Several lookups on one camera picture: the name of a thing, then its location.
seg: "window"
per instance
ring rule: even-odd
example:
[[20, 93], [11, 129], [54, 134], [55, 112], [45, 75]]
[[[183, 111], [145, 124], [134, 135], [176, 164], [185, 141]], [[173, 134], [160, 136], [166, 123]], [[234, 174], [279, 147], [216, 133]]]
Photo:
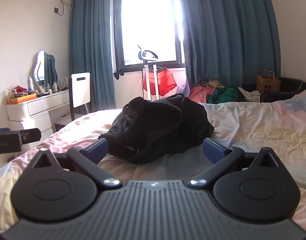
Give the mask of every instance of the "window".
[[179, 0], [113, 0], [118, 71], [140, 71], [140, 48], [157, 54], [158, 66], [184, 67]]

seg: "screw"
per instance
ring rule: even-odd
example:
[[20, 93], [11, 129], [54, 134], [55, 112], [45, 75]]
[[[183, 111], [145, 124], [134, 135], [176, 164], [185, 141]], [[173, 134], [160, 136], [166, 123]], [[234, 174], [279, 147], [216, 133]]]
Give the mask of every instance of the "screw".
[[204, 186], [206, 184], [206, 180], [205, 179], [192, 179], [190, 181], [190, 183], [193, 186], [200, 187], [200, 186]]
[[108, 178], [108, 179], [105, 179], [103, 181], [104, 185], [108, 186], [108, 187], [115, 187], [117, 186], [118, 184], [120, 184], [120, 180], [119, 179], [116, 179], [116, 178]]

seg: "green clothing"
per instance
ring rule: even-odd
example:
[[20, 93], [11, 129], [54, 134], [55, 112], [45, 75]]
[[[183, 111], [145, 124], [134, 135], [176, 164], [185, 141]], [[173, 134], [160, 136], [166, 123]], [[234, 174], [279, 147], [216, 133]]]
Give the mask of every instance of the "green clothing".
[[220, 104], [236, 102], [238, 99], [238, 87], [235, 84], [228, 84], [224, 88], [216, 88], [211, 96], [207, 96], [208, 104]]

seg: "dark window frame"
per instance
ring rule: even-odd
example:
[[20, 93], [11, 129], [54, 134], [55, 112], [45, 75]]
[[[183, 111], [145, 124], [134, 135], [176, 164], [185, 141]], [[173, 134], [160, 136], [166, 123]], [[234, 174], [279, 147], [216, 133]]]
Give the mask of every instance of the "dark window frame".
[[[175, 51], [176, 60], [175, 61], [164, 61], [157, 62], [157, 66], [167, 67], [167, 68], [183, 68], [185, 64], [181, 63], [181, 42], [178, 33], [178, 23], [176, 20], [174, 0], [171, 0], [173, 7], [173, 19], [174, 19], [174, 31], [175, 31]], [[133, 64], [124, 65], [124, 52], [123, 52], [123, 38], [122, 38], [122, 0], [113, 0], [113, 26], [114, 26], [114, 49], [115, 49], [115, 61], [116, 61], [116, 71], [120, 72], [134, 72], [141, 71], [143, 69], [143, 64]]]

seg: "vanity mirror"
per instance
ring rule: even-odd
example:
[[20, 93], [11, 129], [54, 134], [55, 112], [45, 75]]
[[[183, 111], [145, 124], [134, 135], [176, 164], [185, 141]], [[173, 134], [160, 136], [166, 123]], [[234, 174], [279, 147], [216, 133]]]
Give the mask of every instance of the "vanity mirror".
[[47, 92], [47, 84], [52, 87], [54, 81], [58, 82], [54, 56], [47, 54], [44, 50], [40, 51], [37, 54], [32, 78], [40, 92]]

